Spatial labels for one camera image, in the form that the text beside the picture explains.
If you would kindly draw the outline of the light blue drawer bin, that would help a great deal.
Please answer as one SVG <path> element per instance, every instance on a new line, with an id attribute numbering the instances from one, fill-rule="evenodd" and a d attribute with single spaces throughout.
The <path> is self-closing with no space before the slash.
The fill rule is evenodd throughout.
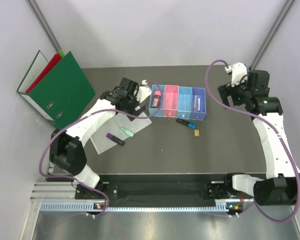
<path id="1" fill-rule="evenodd" d="M 178 88 L 177 118 L 189 120 L 192 113 L 192 88 L 180 86 Z"/>
<path id="2" fill-rule="evenodd" d="M 152 86 L 152 93 L 150 96 L 149 106 L 148 106 L 148 112 L 150 115 L 153 115 L 157 110 L 159 110 L 155 117 L 163 117 L 163 100 L 164 100 L 164 94 L 165 94 L 165 85 L 159 85 L 160 89 L 157 85 Z"/>

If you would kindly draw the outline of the pink capped crayon tube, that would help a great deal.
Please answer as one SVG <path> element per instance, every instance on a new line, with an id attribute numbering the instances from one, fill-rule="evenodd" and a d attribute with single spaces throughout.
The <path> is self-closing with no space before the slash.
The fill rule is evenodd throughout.
<path id="1" fill-rule="evenodd" d="M 152 100 L 152 103 L 151 103 L 151 108 L 155 108 L 155 109 L 159 108 L 161 97 L 162 97 L 162 92 L 159 91 L 159 90 L 156 90 L 154 92 L 154 95 L 153 95 L 153 100 Z"/>

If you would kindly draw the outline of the green highlighter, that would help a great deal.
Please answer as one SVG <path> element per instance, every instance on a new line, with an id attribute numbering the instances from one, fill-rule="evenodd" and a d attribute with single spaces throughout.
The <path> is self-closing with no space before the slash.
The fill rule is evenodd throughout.
<path id="1" fill-rule="evenodd" d="M 120 127 L 120 130 L 126 134 L 128 137 L 133 137 L 134 133 L 132 131 L 130 131 L 129 129 L 125 128 L 125 127 Z"/>

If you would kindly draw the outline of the purple capped black highlighter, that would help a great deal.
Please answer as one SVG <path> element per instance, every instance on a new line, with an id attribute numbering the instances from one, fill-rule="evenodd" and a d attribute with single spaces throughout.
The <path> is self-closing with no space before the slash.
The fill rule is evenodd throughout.
<path id="1" fill-rule="evenodd" d="M 120 145 L 120 146 L 124 146 L 125 145 L 125 142 L 121 139 L 119 139 L 118 137 L 112 135 L 111 133 L 107 133 L 106 134 L 106 137 L 111 140 L 112 142 Z"/>

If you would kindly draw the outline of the pink drawer bin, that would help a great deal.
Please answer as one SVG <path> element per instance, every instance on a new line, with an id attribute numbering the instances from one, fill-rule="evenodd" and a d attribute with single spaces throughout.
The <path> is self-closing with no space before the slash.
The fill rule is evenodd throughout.
<path id="1" fill-rule="evenodd" d="M 163 117 L 175 118 L 178 110 L 179 87 L 166 85 L 163 101 Z"/>

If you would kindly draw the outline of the white blue whiteboard marker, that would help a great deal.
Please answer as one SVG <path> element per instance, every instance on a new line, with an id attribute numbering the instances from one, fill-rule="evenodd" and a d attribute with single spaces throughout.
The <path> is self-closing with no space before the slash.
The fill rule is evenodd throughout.
<path id="1" fill-rule="evenodd" d="M 200 109 L 201 109 L 201 99 L 200 98 L 197 98 L 196 100 L 196 111 L 199 112 Z"/>

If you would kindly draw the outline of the white peach pencil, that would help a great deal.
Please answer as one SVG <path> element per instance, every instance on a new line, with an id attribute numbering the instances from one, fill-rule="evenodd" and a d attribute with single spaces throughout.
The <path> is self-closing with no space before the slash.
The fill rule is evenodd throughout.
<path id="1" fill-rule="evenodd" d="M 197 95 L 193 96 L 193 105 L 192 105 L 192 111 L 196 112 L 196 104 L 197 104 Z"/>

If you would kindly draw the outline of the purple drawer bin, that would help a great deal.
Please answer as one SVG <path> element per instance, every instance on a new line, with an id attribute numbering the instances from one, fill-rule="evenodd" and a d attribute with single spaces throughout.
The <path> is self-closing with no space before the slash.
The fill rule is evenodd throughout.
<path id="1" fill-rule="evenodd" d="M 197 98 L 200 98 L 200 111 L 197 110 L 193 112 L 193 100 L 194 95 L 197 96 Z M 206 107 L 206 89 L 200 88 L 200 87 L 193 87 L 192 88 L 192 112 L 190 115 L 191 120 L 196 121 L 203 121 L 207 114 L 207 107 Z"/>

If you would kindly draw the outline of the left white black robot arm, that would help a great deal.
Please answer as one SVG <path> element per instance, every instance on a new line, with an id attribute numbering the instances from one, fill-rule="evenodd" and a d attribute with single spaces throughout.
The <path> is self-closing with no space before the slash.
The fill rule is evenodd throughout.
<path id="1" fill-rule="evenodd" d="M 109 119 L 116 116 L 116 111 L 129 114 L 134 120 L 145 111 L 141 104 L 152 94 L 146 80 L 140 84 L 128 78 L 122 78 L 113 90 L 101 94 L 96 103 L 81 118 L 80 122 L 64 132 L 55 130 L 49 150 L 49 160 L 70 176 L 86 185 L 86 192 L 92 198 L 99 198 L 104 191 L 100 177 L 88 166 L 84 146 L 97 130 Z"/>

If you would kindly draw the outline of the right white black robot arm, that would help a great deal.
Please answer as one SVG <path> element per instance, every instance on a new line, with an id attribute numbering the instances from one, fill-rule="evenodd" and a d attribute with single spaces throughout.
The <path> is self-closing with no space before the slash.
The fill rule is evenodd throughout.
<path id="1" fill-rule="evenodd" d="M 234 67 L 225 70 L 231 82 L 217 88 L 220 98 L 227 106 L 231 98 L 233 105 L 244 105 L 246 112 L 253 115 L 251 119 L 265 157 L 266 178 L 230 173 L 228 182 L 223 185 L 224 194 L 235 198 L 244 192 L 254 197 L 260 206 L 296 205 L 300 197 L 296 175 L 300 175 L 300 170 L 289 160 L 289 146 L 282 145 L 287 143 L 283 109 L 280 100 L 269 95 L 270 74 L 264 70 L 236 70 Z"/>

